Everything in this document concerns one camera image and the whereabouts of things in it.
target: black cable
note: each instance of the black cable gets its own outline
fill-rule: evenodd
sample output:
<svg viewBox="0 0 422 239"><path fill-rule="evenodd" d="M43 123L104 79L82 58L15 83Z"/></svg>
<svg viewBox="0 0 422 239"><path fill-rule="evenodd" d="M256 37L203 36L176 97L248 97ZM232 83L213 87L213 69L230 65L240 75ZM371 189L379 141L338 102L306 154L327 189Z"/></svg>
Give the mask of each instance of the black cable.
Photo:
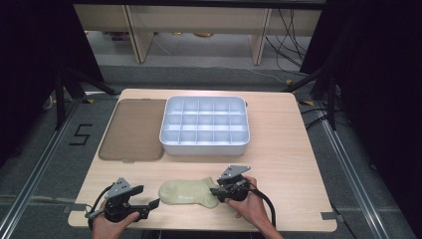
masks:
<svg viewBox="0 0 422 239"><path fill-rule="evenodd" d="M268 39L268 37L266 37L266 40L267 40L267 42L270 44L270 46L273 48L273 50L274 51L276 51L276 53L278 54L278 55L280 55L280 56L282 56L282 57L284 57L284 58L286 58L286 60L288 60L289 62L291 62L291 63L293 63L293 64L295 64L296 66L298 66L298 67L300 67L301 66L301 64L300 63L298 63L298 62L296 62L295 60L293 60L291 57L289 57L288 55L286 55L286 54L284 54L284 53L282 53L282 52L280 52L280 48L281 47L279 47L278 49L273 45L273 43L270 41L270 39Z"/></svg>
<svg viewBox="0 0 422 239"><path fill-rule="evenodd" d="M334 206L334 204L332 204L331 200L329 201L329 204L331 205L332 209L334 210L335 214L337 214L337 216L341 216L342 217L342 221L344 226L347 228L348 232L350 233L351 237L353 237L353 239L357 239L356 235L354 234L354 232L351 230L350 226L348 225L348 223L345 221L345 218L343 215L341 215L341 213L337 210L337 208Z"/></svg>
<svg viewBox="0 0 422 239"><path fill-rule="evenodd" d="M248 190L250 192L255 193L257 196L261 197L262 199L264 199L264 201L268 204L268 206L270 207L270 211L271 211L271 224L273 224L273 226L275 228L277 228L276 226L276 209L274 208L273 202L271 202L270 198L264 194L264 192L260 191L258 189L258 187L252 183L250 183L251 185L253 185L255 187L255 189L251 189L251 188L247 188L247 187L239 187L240 189L245 189Z"/></svg>
<svg viewBox="0 0 422 239"><path fill-rule="evenodd" d="M326 120L328 118L328 115L323 115L322 117L315 119L312 122L309 122L306 124L307 130L310 129L312 126L314 126L315 124L317 124L317 122L321 121L321 120Z"/></svg>
<svg viewBox="0 0 422 239"><path fill-rule="evenodd" d="M325 108L316 108L316 109L312 109L312 110L301 112L301 115L306 114L306 113L310 113L310 112L317 112L317 111L327 111L327 109L325 109Z"/></svg>
<svg viewBox="0 0 422 239"><path fill-rule="evenodd" d="M111 188L112 188L112 186L114 185L114 183L112 184L112 185L110 185L110 186L108 186L108 187L106 187L105 189L104 189L104 191L100 194L100 196L97 198L97 200L96 200L96 203L94 203L94 206L91 208L91 210L90 210L90 212L88 213L88 214L92 214L92 213L94 213L95 211L96 211L96 207L97 207L97 205L99 204L99 202L100 202L100 199L102 199L102 197L103 197L103 195L106 193L106 192L108 192ZM93 221L94 221L94 219L91 219L91 218L89 218L88 219L88 225L90 226L90 229L91 230L93 230Z"/></svg>
<svg viewBox="0 0 422 239"><path fill-rule="evenodd" d="M296 48L296 50L294 51L294 50L292 50L292 49L289 49L288 47L286 47L286 46L284 46L286 49L288 49L288 50L290 50L290 51L292 51L292 52L296 52L297 54L298 54L298 56L299 56L299 58L301 59L301 61L303 61L304 60L304 58L303 58L303 54L301 53L301 51L299 50L299 48L298 47L300 47L301 49L303 49L305 52L306 52L306 50L298 43L298 41L296 40L296 33L295 33L295 24L294 24L294 22L293 22L293 19L294 19L294 15L295 15L295 11L293 10L293 9L291 9L291 22L290 22L290 24L289 24L289 27L288 27L288 25L287 25L287 23L286 23L286 21L285 21L285 19L284 19L284 17L283 17L283 14L282 14L282 11L279 9L279 14L280 14L280 17L282 18L282 21L283 21L283 25L285 26L285 29L286 29L286 36L285 36L285 38L283 39L283 42L281 42L281 44L284 46L284 42L285 42L285 40L286 40L286 38L289 36L289 38L291 39L291 41L292 41L292 43L294 44L294 46L295 46L295 48Z"/></svg>

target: cable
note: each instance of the cable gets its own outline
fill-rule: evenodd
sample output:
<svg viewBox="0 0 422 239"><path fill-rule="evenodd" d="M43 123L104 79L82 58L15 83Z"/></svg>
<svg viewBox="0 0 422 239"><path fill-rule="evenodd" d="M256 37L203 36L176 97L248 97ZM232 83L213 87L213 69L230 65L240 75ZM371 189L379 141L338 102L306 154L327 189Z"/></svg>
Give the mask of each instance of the cable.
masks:
<svg viewBox="0 0 422 239"><path fill-rule="evenodd" d="M357 239L356 235L354 234L354 232L351 230L350 226L348 225L348 223L345 221L345 218L343 215L341 215L341 213L337 210L337 208L334 206L334 204L332 204L331 200L329 201L329 204L331 205L332 209L334 210L335 214L337 214L337 216L341 216L342 221L344 223L344 226L347 228L348 232L350 233L351 237L353 237L353 239Z"/></svg>
<svg viewBox="0 0 422 239"><path fill-rule="evenodd" d="M274 208L273 202L271 202L270 198L266 194L264 194L262 191L260 191L257 186L255 186L252 183L250 183L250 184L253 185L255 187L255 189L251 189L251 188L247 188L247 187L239 187L239 188L255 193L257 196L261 197L268 204L268 206L270 207L270 211L271 211L271 224L273 224L273 226L275 228L277 228L277 226L276 226L276 224L277 224L276 223L276 209Z"/></svg>
<svg viewBox="0 0 422 239"><path fill-rule="evenodd" d="M103 190L103 192L100 194L100 196L97 198L97 200L96 200L96 203L94 203L94 206L93 207L91 207L91 210L90 210L90 212L88 213L88 214L92 214L92 213L94 213L95 211L96 211L96 208L97 208L97 205L99 204L99 202L100 202L100 199L103 197L103 195L106 193L106 192L108 192L111 188L112 188L112 186L114 185L114 183L112 184L112 185L110 185L110 186L108 186L108 187L106 187L104 190ZM93 221L94 221L94 219L88 219L88 225L90 226L90 229L91 230L93 230Z"/></svg>
<svg viewBox="0 0 422 239"><path fill-rule="evenodd" d="M306 113L310 113L310 112L317 112L317 111L327 111L327 109L325 109L325 108L312 109L312 110L301 112L301 115L306 114Z"/></svg>
<svg viewBox="0 0 422 239"><path fill-rule="evenodd" d="M322 117L315 119L312 122L309 122L306 124L307 130L310 129L312 126L314 126L315 124L317 124L317 122L321 121L321 120L326 120L328 118L328 115L323 115Z"/></svg>
<svg viewBox="0 0 422 239"><path fill-rule="evenodd" d="M280 17L282 18L282 21L283 21L283 25L285 26L285 29L286 29L286 36L285 36L285 38L283 39L283 42L280 42L281 43L281 45L283 46L283 47L285 47L286 49L288 49L288 50L290 50L290 51L292 51L292 52L296 52L297 54L298 54L298 56L299 56L299 58L301 59L301 61L303 61L304 60L304 57L303 57L303 53L301 53L301 51L299 50L299 48L301 48L303 51L305 51L305 53L307 52L299 43L298 43L298 41L296 40L296 33L295 33L295 24L294 24L294 21L293 21L293 19L294 19L294 16L295 16L295 10L294 9L291 9L291 22L290 22L290 24L289 24L289 27L288 27L288 25L286 24L286 21L285 21L285 19L284 19L284 17L283 17L283 14L282 14L282 11L281 11L281 9L279 9L279 14L280 14ZM289 38L291 39L291 41L292 41L292 43L294 44L294 46L295 46L295 48L296 48L296 50L294 51L294 50L292 50L292 49L290 49L290 48L288 48L288 47L286 47L285 45L284 45L284 43L285 43L285 41L286 41L286 38L289 36Z"/></svg>

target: gray carpet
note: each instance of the gray carpet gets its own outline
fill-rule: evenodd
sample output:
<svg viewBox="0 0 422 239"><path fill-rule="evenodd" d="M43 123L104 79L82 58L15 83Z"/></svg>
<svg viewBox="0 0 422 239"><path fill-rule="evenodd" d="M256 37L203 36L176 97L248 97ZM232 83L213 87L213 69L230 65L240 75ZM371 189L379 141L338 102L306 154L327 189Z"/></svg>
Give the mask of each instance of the gray carpet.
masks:
<svg viewBox="0 0 422 239"><path fill-rule="evenodd" d="M279 81L246 70L220 68L101 67L101 69L106 84L119 91L126 88L156 88L279 92L286 87L283 83L285 80L291 79L296 82L302 78L281 71L257 71L258 74L272 75L282 80ZM311 99L309 92L312 85L309 84L296 91L295 96L298 101ZM84 85L84 87L87 91L95 90L91 86ZM71 203L66 200L72 201L77 197L115 103L116 100L96 99L92 104L81 104L78 107L53 160L34 193L34 196L63 200L59 202L32 201L26 208L12 238L90 238L89 229L69 226L67 218ZM313 108L300 106L302 112ZM319 118L319 114L310 112L303 114L303 118L304 123L308 123ZM336 114L336 120L338 121L337 133L376 208L379 209L391 238L415 238L381 178L376 171L368 167L370 159L360 145L353 128L347 125L345 114ZM91 136L86 145L70 145L72 142L83 140L74 136L81 123L92 125L84 127L81 131ZM40 115L33 130L28 133L27 140L22 144L22 153L10 158L0 169L0 189L1 194L5 195L0 203L0 215L3 216L11 204L10 198L7 199L6 196L16 196L24 185L47 145L54 126L54 109ZM343 215L357 238L373 238L322 125L317 123L312 126L308 134L332 204ZM338 222L337 229L332 233L283 232L283 234L286 238L352 238L342 222ZM125 231L123 235L123 238L141 237L142 232L134 230Z"/></svg>

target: tray divider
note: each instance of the tray divider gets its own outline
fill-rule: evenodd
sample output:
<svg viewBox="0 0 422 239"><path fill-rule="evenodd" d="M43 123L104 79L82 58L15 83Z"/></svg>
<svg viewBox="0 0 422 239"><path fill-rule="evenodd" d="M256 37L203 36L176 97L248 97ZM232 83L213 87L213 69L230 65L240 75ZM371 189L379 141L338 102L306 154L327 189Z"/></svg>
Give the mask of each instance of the tray divider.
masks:
<svg viewBox="0 0 422 239"><path fill-rule="evenodd" d="M212 142L215 143L215 101L212 101Z"/></svg>
<svg viewBox="0 0 422 239"><path fill-rule="evenodd" d="M196 130L195 130L195 144L198 144L198 127L199 127L199 108L201 107L201 102L198 100L196 104Z"/></svg>
<svg viewBox="0 0 422 239"><path fill-rule="evenodd" d="M179 134L177 137L177 143L181 144L181 135L182 135L182 126L183 126L183 120L184 120L184 106L185 106L185 101L182 102L182 108L180 110L181 116L180 116L180 126L179 126Z"/></svg>
<svg viewBox="0 0 422 239"><path fill-rule="evenodd" d="M230 137L230 144L233 144L233 136L232 136L232 112L231 112L231 105L229 104L228 107L228 115L229 115L229 137Z"/></svg>

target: floor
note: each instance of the floor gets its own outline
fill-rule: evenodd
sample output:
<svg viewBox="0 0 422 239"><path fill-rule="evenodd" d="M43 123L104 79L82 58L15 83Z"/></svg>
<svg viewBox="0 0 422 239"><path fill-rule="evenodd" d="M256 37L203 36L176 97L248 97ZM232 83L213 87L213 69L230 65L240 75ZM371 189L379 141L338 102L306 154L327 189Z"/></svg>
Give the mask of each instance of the floor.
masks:
<svg viewBox="0 0 422 239"><path fill-rule="evenodd" d="M213 78L215 81L220 81L216 78L235 74L237 78L244 76L245 81L264 78L280 83L282 86L285 86L290 79L295 80L301 77L298 72L299 67L291 61L278 57L268 42L264 48L261 65L254 66L248 38L242 35L215 34L204 38L191 33L180 35L159 33L155 35L148 56L142 64L135 61L128 41L113 41L109 34L102 32L88 32L87 37L102 72L107 77L105 80L112 84L118 82L130 71L133 71L134 76L137 76L137 71L147 71L156 78L163 77L160 74L166 74L167 78L181 81L183 74L188 72L186 69L191 69L190 71L193 69L197 70L197 75L193 77L198 76L208 81L212 81ZM307 48L310 40L311 38L298 37L298 42L304 49ZM279 48L280 43L275 36L270 36L269 41ZM289 49L295 48L291 41L287 41L286 46ZM297 53L284 48L281 48L281 51L297 63L301 62ZM313 83L310 83L298 90L296 96L300 103L300 110L303 112L304 123L309 126L308 134L328 197L340 215L337 220L338 228L332 233L284 232L285 237L416 238L385 188L382 179L368 166L370 158L365 154L346 115L336 115L337 131L332 131L324 120L316 120L321 117L320 112L305 113L307 110L323 107L323 102L311 103L316 106L309 105L309 101L312 101L309 97L309 89L312 85ZM69 163L67 168L64 168L58 159L47 163L43 172L45 174L41 174L39 181L32 182L40 183L40 185L33 191L30 203L21 215L20 222L13 226L15 232L12 238L51 238L59 233L62 233L63 238L90 236L88 229L71 228L67 225L66 212L70 210L69 205L72 200L75 200L75 195L78 194L83 181L83 177L77 175L85 175L87 172L92 159L91 155L98 147L107 123L108 117L97 119L96 114L108 116L114 104L115 100L106 100L97 101L95 109L87 104L79 106L74 115L75 120L70 122L69 131L65 132L64 139L59 141L59 148L54 152L54 158L77 160L78 163ZM101 127L91 132L90 143L80 147L80 151L76 151L74 147L69 147L70 142L74 140L71 134L81 122L86 121L96 121ZM27 178L32 176L33 169L40 163L39 158L45 156L44 149L49 145L50 138L56 136L54 122L54 109L40 116L37 126L24 142L30 149L24 150L21 155L14 158L15 160L9 160L1 168L0 215L6 215L14 198L22 187L28 184ZM124 233L123 238L139 238L139 236L147 237L147 235L139 235L129 230Z"/></svg>

